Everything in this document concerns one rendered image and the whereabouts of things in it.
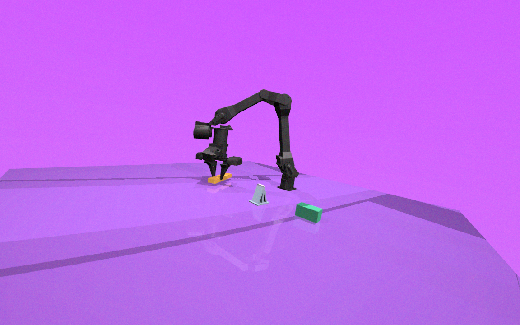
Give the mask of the orange bar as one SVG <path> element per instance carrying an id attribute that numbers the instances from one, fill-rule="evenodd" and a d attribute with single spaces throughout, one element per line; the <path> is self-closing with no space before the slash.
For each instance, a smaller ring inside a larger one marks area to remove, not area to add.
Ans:
<path id="1" fill-rule="evenodd" d="M 219 176 L 220 176 L 220 174 L 218 176 L 214 176 L 214 177 L 208 178 L 208 183 L 216 184 L 216 183 L 219 183 L 221 181 L 224 181 L 224 180 L 232 177 L 232 175 L 230 173 L 225 173 L 223 179 L 220 180 Z"/>

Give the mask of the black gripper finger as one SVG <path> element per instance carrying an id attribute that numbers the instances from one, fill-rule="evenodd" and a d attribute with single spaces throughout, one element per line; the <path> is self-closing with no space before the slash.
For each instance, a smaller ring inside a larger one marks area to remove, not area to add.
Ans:
<path id="1" fill-rule="evenodd" d="M 214 161 L 214 162 L 209 162 L 209 161 L 204 161 L 206 164 L 208 164 L 209 168 L 210 168 L 210 172 L 211 172 L 211 175 L 212 177 L 215 176 L 215 172 L 216 172 L 216 168 L 217 168 L 217 161 Z"/>
<path id="2" fill-rule="evenodd" d="M 227 169 L 230 167 L 230 165 L 227 165 L 227 164 L 220 164 L 221 166 L 221 172 L 220 172 L 220 176 L 219 176 L 219 179 L 222 180 L 225 173 L 227 172 Z"/>

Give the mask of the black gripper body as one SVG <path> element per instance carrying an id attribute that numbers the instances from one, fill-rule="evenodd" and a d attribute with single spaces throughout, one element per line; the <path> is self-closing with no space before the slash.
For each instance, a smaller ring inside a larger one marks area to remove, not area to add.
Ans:
<path id="1" fill-rule="evenodd" d="M 227 165 L 243 164 L 243 159 L 241 157 L 235 157 L 235 156 L 227 157 L 228 154 L 226 154 L 226 152 L 227 152 L 228 144 L 226 141 L 213 140 L 213 146 L 217 147 L 218 144 L 220 145 L 221 150 L 222 150 L 222 157 L 220 159 L 216 159 L 216 160 L 223 161 L 223 164 L 227 164 Z M 203 160 L 202 152 L 197 152 L 196 160 Z"/>

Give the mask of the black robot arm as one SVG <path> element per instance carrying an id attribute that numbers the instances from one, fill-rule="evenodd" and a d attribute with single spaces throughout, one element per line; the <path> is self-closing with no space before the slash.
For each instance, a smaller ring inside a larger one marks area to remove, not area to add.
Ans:
<path id="1" fill-rule="evenodd" d="M 193 137 L 194 139 L 209 139 L 209 137 L 212 136 L 212 129 L 214 128 L 211 126 L 226 124 L 240 112 L 261 101 L 273 105 L 279 119 L 280 153 L 279 156 L 276 155 L 276 164 L 281 170 L 282 178 L 280 186 L 277 188 L 287 191 L 296 190 L 297 188 L 294 188 L 294 182 L 299 173 L 295 168 L 294 159 L 290 151 L 289 113 L 292 99 L 289 95 L 266 89 L 260 90 L 258 93 L 251 95 L 243 101 L 216 110 L 214 118 L 210 120 L 210 123 L 195 121 Z M 219 128 L 214 128 L 213 140 L 227 142 L 228 130 L 233 131 L 230 124 L 228 126 L 221 125 Z M 222 157 L 220 145 L 218 144 L 217 147 L 215 147 L 213 143 L 209 143 L 209 146 L 202 152 L 202 156 L 205 161 L 214 162 L 216 159 L 220 159 Z"/>

